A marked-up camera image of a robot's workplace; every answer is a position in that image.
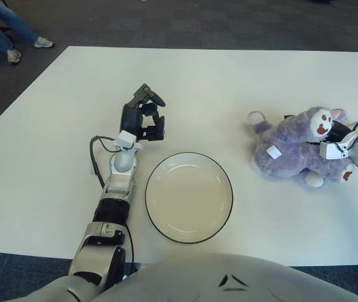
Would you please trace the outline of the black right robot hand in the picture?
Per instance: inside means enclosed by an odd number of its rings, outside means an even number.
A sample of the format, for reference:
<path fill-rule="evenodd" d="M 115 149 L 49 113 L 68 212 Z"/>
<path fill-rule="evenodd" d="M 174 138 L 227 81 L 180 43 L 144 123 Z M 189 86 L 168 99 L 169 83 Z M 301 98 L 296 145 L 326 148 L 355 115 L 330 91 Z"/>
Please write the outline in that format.
<path fill-rule="evenodd" d="M 322 142 L 340 142 L 352 130 L 344 125 L 340 109 L 314 107 L 286 117 L 276 126 L 274 135 L 288 145 L 318 147 Z"/>

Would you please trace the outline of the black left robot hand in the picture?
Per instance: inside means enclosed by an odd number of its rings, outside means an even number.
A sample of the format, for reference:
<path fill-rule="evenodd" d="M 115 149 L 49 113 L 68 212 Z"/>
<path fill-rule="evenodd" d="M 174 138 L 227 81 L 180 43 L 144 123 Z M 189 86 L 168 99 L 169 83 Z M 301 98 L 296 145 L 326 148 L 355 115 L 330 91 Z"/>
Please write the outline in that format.
<path fill-rule="evenodd" d="M 140 140 L 160 141 L 164 139 L 165 117 L 159 116 L 158 107 L 165 107 L 163 99 L 143 84 L 133 94 L 133 99 L 123 106 L 120 131 L 127 131 Z M 143 127 L 143 117 L 151 117 L 154 125 Z"/>

